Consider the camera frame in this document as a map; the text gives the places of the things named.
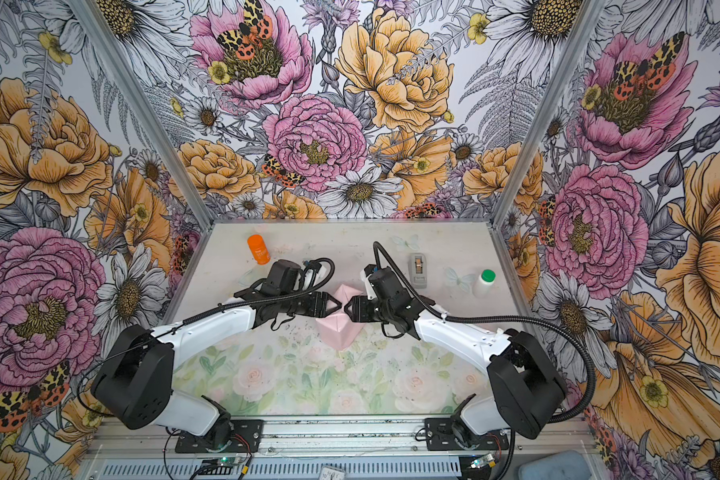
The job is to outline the purple wrapping paper sheet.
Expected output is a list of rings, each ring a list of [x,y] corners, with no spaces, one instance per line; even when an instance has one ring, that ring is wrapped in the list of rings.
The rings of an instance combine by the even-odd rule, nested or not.
[[[346,305],[354,296],[361,294],[360,290],[341,284],[332,296]],[[337,351],[349,348],[364,328],[363,324],[351,321],[342,307],[325,318],[317,318],[316,325],[320,340]]]

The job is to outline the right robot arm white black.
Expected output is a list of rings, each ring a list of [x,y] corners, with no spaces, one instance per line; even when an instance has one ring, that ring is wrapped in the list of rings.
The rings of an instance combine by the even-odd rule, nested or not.
[[[439,346],[487,376],[490,391],[469,395],[451,415],[450,435],[465,449],[500,430],[533,440],[565,399],[562,377],[525,331],[453,322],[433,300],[419,301],[403,292],[354,296],[344,312],[355,323],[392,325],[403,335]]]

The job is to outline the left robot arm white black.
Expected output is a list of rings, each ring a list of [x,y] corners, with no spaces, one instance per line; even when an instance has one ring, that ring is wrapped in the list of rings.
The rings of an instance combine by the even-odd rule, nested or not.
[[[174,373],[207,348],[280,314],[288,319],[325,318],[342,306],[327,292],[264,293],[255,283],[227,303],[183,321],[123,330],[96,374],[91,393],[131,430],[162,426],[192,435],[200,447],[220,452],[233,441],[230,413],[207,396],[175,387]]]

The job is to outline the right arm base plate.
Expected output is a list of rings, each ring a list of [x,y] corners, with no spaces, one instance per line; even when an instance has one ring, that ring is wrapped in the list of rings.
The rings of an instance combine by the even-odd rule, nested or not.
[[[509,437],[501,430],[483,435],[472,433],[461,421],[451,417],[428,417],[423,421],[424,442],[428,451],[505,451]]]

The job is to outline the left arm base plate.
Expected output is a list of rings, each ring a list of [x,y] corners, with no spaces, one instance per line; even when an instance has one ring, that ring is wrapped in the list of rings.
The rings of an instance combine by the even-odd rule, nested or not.
[[[181,432],[175,452],[201,453],[257,453],[263,437],[265,422],[257,419],[224,420],[203,436]]]

